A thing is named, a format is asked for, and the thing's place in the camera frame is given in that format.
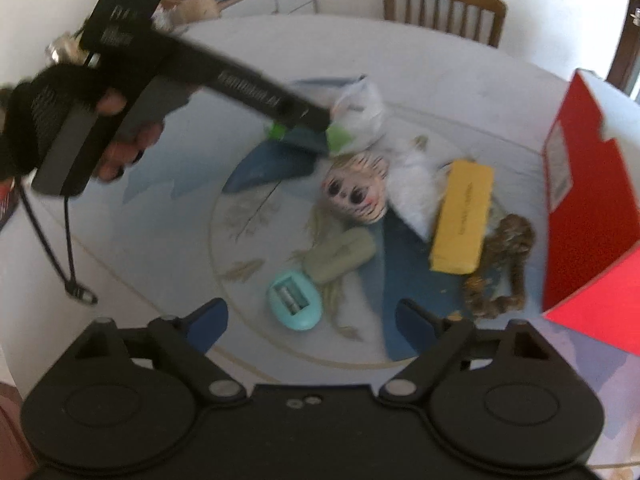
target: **pencil sharpener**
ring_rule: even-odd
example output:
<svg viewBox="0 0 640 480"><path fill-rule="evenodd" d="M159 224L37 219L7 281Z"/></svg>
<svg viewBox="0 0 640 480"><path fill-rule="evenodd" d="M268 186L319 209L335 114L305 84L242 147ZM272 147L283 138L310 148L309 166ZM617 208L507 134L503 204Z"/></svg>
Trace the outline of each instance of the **pencil sharpener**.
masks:
<svg viewBox="0 0 640 480"><path fill-rule="evenodd" d="M311 280L301 272L280 274L267 291L275 317L292 330L309 330L322 317L322 299Z"/></svg>

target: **screw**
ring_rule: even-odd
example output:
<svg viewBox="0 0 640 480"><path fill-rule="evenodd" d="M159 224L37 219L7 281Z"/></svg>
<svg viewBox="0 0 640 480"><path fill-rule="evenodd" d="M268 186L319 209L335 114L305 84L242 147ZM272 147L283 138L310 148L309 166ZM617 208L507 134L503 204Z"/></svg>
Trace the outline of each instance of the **screw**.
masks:
<svg viewBox="0 0 640 480"><path fill-rule="evenodd" d="M300 399L288 399L287 407L291 408L292 410L300 410L305 407L305 403Z"/></svg>
<svg viewBox="0 0 640 480"><path fill-rule="evenodd" d="M318 397L317 395L309 395L305 397L305 402L310 404L311 406L316 406L318 404L322 404L322 397Z"/></svg>
<svg viewBox="0 0 640 480"><path fill-rule="evenodd" d="M385 384L385 390L395 397L406 397L416 392L418 387L406 379L391 379Z"/></svg>
<svg viewBox="0 0 640 480"><path fill-rule="evenodd" d="M233 397L240 393L242 386L229 379L213 381L209 385L209 391L216 397Z"/></svg>

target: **wooden door frame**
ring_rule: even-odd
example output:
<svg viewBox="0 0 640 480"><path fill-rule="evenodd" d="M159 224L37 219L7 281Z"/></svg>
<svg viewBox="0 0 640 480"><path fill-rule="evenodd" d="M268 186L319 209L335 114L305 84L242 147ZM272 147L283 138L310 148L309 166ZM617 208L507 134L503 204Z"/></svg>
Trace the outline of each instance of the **wooden door frame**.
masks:
<svg viewBox="0 0 640 480"><path fill-rule="evenodd" d="M636 61L640 55L640 27L634 25L634 19L631 17L639 7L640 0L629 0L620 43L607 77L609 83L622 91L625 91L631 83Z"/></svg>

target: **bar of soap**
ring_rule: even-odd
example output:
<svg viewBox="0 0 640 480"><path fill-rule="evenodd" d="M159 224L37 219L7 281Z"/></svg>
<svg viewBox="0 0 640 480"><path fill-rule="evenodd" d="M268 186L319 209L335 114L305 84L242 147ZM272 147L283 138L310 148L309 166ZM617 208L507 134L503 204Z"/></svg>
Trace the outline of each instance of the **bar of soap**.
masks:
<svg viewBox="0 0 640 480"><path fill-rule="evenodd" d="M471 274L480 263L494 170L468 160L451 165L431 248L431 270Z"/></svg>
<svg viewBox="0 0 640 480"><path fill-rule="evenodd" d="M302 269L316 285L324 285L357 269L376 254L373 236L356 227L311 249L302 260Z"/></svg>

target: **eye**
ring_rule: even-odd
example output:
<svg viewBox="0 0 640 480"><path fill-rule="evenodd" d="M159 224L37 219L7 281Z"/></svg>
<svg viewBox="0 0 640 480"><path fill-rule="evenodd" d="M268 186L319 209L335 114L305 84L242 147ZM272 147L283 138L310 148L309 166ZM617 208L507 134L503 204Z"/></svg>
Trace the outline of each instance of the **eye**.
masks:
<svg viewBox="0 0 640 480"><path fill-rule="evenodd" d="M331 184L329 184L329 187L326 189L326 192L329 194L329 196L336 196L338 193L340 193L341 189L342 181L332 180Z"/></svg>
<svg viewBox="0 0 640 480"><path fill-rule="evenodd" d="M351 191L351 195L349 196L349 199L351 200L352 204L361 204L362 201L366 198L366 196L367 196L367 188L354 187L353 191Z"/></svg>

